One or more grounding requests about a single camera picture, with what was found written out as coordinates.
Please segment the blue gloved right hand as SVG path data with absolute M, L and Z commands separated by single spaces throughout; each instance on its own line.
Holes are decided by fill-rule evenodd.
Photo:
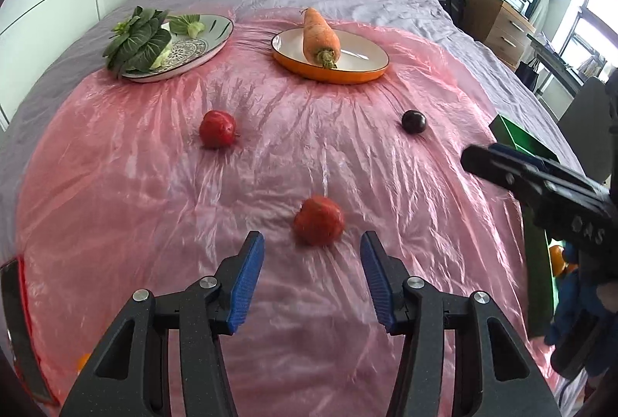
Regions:
M 552 346 L 551 366 L 566 379 L 580 372 L 597 376 L 617 359 L 617 284 L 592 280 L 598 263 L 567 243 L 562 257 L 577 268 L 559 280 L 545 344 Z

